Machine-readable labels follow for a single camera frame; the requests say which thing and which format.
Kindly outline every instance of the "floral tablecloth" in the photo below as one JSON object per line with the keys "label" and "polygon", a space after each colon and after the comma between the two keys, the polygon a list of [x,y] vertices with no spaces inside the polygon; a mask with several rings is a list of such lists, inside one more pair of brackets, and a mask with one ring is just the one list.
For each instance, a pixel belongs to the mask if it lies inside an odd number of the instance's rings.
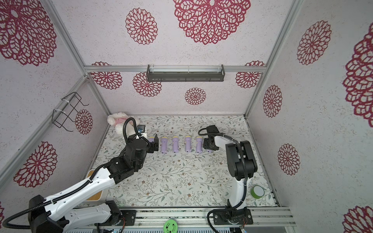
{"label": "floral tablecloth", "polygon": [[[251,135],[243,116],[140,116],[146,125],[148,136],[158,134],[168,137],[167,154],[159,150],[147,154],[144,166],[139,172],[111,187],[107,200],[114,200],[123,206],[224,206],[232,190],[234,178],[227,167],[225,149],[197,154],[195,152],[198,130],[216,125],[238,141],[250,141],[258,164],[258,172],[248,184],[247,206],[276,206],[268,183],[263,174]],[[192,137],[192,152],[185,152],[185,136]],[[179,153],[172,152],[172,137],[179,137]],[[124,148],[123,136],[117,135],[111,127],[106,135],[93,168],[118,156]],[[249,190],[254,185],[265,189],[265,196],[254,199]]]}

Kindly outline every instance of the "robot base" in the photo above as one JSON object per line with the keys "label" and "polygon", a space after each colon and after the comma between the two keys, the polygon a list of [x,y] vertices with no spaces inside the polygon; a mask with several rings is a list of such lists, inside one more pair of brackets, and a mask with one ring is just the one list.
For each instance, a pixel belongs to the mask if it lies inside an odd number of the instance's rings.
{"label": "robot base", "polygon": [[[121,210],[122,217],[126,220],[125,226],[133,226],[135,224],[136,219],[136,210]],[[120,221],[116,224],[116,226],[122,226],[123,225],[123,219],[120,219]],[[112,226],[109,222],[106,223],[100,223],[100,226]]]}
{"label": "robot base", "polygon": [[214,224],[215,225],[251,225],[253,224],[253,218],[251,217],[250,210],[245,207],[239,210],[218,212],[214,213]]}

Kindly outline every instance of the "red flower pattern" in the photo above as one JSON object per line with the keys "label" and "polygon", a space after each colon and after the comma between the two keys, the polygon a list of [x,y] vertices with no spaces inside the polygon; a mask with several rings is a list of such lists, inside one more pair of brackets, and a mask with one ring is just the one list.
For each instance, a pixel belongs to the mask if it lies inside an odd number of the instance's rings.
{"label": "red flower pattern", "polygon": [[282,93],[278,86],[270,86],[263,98],[263,109],[268,117],[276,116],[282,105]]}
{"label": "red flower pattern", "polygon": [[54,56],[57,35],[38,0],[0,1],[0,25],[5,58],[39,66]]}
{"label": "red flower pattern", "polygon": [[3,220],[4,220],[4,208],[1,206],[1,202],[0,202],[0,229],[1,227],[3,226]]}
{"label": "red flower pattern", "polygon": [[157,23],[153,16],[140,8],[128,13],[126,28],[130,37],[139,44],[150,44],[158,35]]}
{"label": "red flower pattern", "polygon": [[369,206],[355,206],[353,209],[348,209],[348,213],[342,222],[343,233],[371,233],[373,232],[373,210]]}
{"label": "red flower pattern", "polygon": [[354,106],[354,114],[367,119],[373,127],[373,23],[364,39],[354,47],[352,59],[346,64],[346,101]]}
{"label": "red flower pattern", "polygon": [[327,21],[319,21],[303,34],[298,46],[298,60],[303,65],[312,64],[324,54],[332,31]]}
{"label": "red flower pattern", "polygon": [[[93,66],[111,66],[106,62],[95,62]],[[106,89],[117,89],[122,85],[122,76],[119,72],[91,72],[93,80]]]}
{"label": "red flower pattern", "polygon": [[201,88],[191,88],[185,93],[185,100],[188,104],[199,105],[206,99],[206,92]]}
{"label": "red flower pattern", "polygon": [[173,0],[179,27],[203,44],[226,40],[245,20],[250,0]]}
{"label": "red flower pattern", "polygon": [[158,95],[162,90],[160,82],[148,82],[145,72],[136,74],[132,84],[138,93],[147,97]]}
{"label": "red flower pattern", "polygon": [[41,142],[34,153],[27,159],[26,163],[13,177],[19,186],[36,187],[53,174],[56,169],[56,150],[48,142]]}
{"label": "red flower pattern", "polygon": [[[245,66],[264,66],[264,62],[252,61],[246,63]],[[236,83],[243,88],[250,88],[256,86],[259,78],[261,76],[260,72],[238,72],[236,74]]]}
{"label": "red flower pattern", "polygon": [[298,172],[300,161],[297,150],[289,144],[283,144],[278,153],[278,162],[281,169],[288,175]]}
{"label": "red flower pattern", "polygon": [[88,134],[93,125],[93,119],[90,112],[85,109],[80,110],[75,117],[75,126],[76,129],[81,134]]}

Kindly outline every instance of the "leaf pattern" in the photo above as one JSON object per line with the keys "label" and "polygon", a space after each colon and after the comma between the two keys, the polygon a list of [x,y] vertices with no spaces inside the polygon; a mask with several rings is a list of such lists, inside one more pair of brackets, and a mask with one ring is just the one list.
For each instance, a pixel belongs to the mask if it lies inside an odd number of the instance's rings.
{"label": "leaf pattern", "polygon": [[[141,116],[142,125],[147,127],[147,135],[168,137],[167,153],[160,151],[147,154],[144,166],[121,183],[109,188],[107,200],[114,200],[119,207],[124,206],[224,206],[232,190],[235,179],[227,168],[225,149],[208,153],[203,149],[195,153],[198,130],[208,125],[216,125],[220,132],[235,137],[239,141],[248,140],[251,135],[243,116]],[[185,152],[185,136],[192,136],[192,152]],[[179,152],[172,152],[172,137],[179,137]],[[123,136],[111,127],[106,135],[93,168],[119,155],[124,148]],[[248,206],[276,206],[257,158],[258,172],[248,184],[246,204]],[[265,196],[254,199],[250,188],[260,185]]]}

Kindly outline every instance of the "green tape roll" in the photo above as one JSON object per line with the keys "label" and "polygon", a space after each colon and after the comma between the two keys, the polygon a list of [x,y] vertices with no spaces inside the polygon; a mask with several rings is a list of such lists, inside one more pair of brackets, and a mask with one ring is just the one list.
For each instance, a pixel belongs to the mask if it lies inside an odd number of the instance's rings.
{"label": "green tape roll", "polygon": [[255,199],[262,198],[264,196],[264,189],[260,187],[259,185],[255,185],[254,187],[251,188],[250,194]]}
{"label": "green tape roll", "polygon": [[175,220],[170,219],[163,225],[163,231],[164,233],[177,233],[178,224],[175,222]]}

